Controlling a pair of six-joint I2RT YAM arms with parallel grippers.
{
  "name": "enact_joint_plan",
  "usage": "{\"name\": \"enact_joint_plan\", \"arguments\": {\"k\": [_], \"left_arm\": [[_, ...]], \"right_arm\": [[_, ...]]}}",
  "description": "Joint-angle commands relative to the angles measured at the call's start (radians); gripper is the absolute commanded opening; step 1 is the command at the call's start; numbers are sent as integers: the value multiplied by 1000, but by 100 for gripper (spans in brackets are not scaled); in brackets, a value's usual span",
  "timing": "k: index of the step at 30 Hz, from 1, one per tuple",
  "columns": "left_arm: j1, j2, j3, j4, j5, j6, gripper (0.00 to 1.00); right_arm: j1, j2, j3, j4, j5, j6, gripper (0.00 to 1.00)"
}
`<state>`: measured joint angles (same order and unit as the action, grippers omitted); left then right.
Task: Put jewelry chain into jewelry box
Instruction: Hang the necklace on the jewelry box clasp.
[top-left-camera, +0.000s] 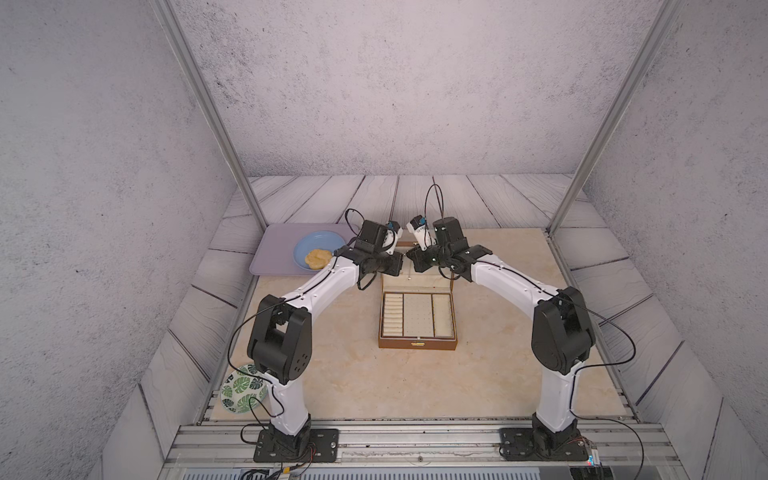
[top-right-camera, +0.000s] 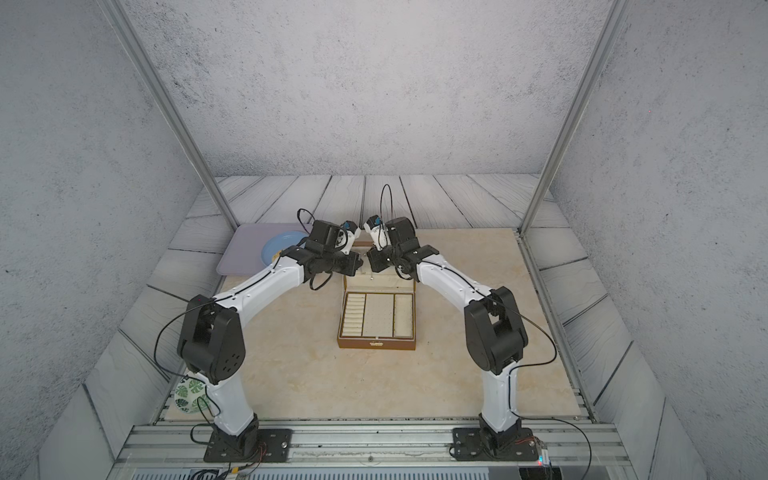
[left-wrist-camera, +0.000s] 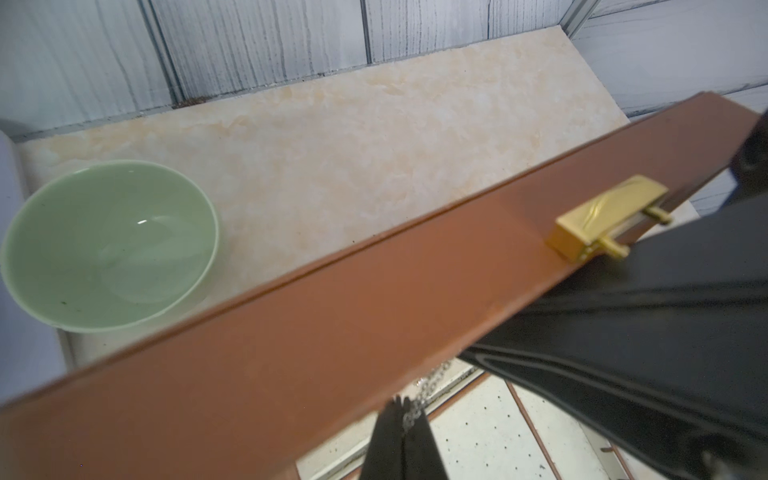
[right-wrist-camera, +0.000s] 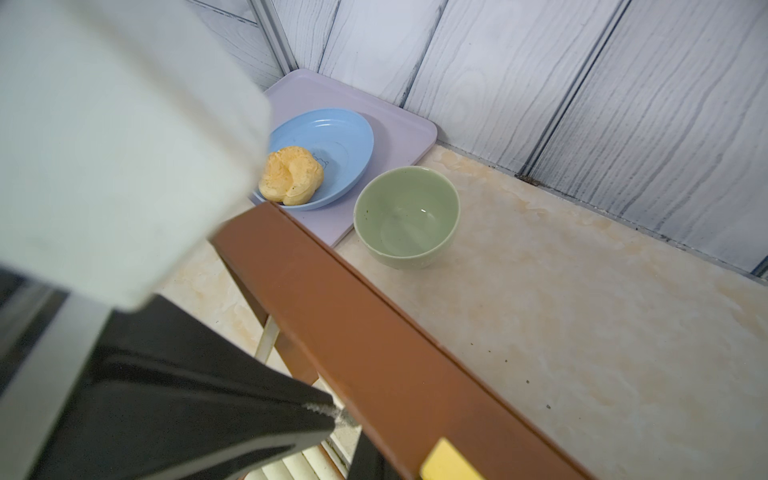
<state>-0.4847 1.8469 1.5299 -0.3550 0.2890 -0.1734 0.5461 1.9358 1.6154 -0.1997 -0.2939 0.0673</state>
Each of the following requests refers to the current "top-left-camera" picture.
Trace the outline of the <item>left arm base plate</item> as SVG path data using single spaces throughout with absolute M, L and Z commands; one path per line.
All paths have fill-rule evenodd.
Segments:
M 256 463 L 334 463 L 339 446 L 338 429 L 304 428 L 286 435 L 273 427 L 262 430 L 256 442 Z

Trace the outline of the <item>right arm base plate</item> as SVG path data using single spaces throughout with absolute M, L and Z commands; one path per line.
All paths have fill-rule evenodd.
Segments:
M 499 454 L 506 461 L 586 462 L 591 452 L 578 435 L 546 429 L 502 428 Z

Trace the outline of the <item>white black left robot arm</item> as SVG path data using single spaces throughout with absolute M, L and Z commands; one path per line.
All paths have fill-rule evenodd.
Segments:
M 346 290 L 362 287 L 366 276 L 396 277 L 403 255 L 396 252 L 402 227 L 395 221 L 365 220 L 349 244 L 334 251 L 328 265 L 282 297 L 262 298 L 247 345 L 255 371 L 243 373 L 269 385 L 270 432 L 296 440 L 311 428 L 301 376 L 313 350 L 313 322 Z

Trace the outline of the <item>brown wooden jewelry box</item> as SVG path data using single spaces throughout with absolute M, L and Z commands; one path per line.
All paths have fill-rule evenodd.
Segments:
M 417 273 L 404 257 L 399 275 L 382 279 L 378 346 L 453 351 L 457 345 L 453 281 L 435 267 Z

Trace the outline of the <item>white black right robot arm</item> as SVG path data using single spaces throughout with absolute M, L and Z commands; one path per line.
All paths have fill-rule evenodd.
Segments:
M 557 289 L 506 264 L 482 245 L 471 245 L 458 219 L 443 217 L 429 224 L 418 215 L 407 224 L 418 245 L 407 252 L 417 272 L 448 271 L 483 286 L 532 319 L 531 350 L 542 365 L 539 405 L 532 416 L 531 452 L 543 458 L 565 454 L 581 439 L 573 411 L 579 373 L 596 342 L 582 292 Z

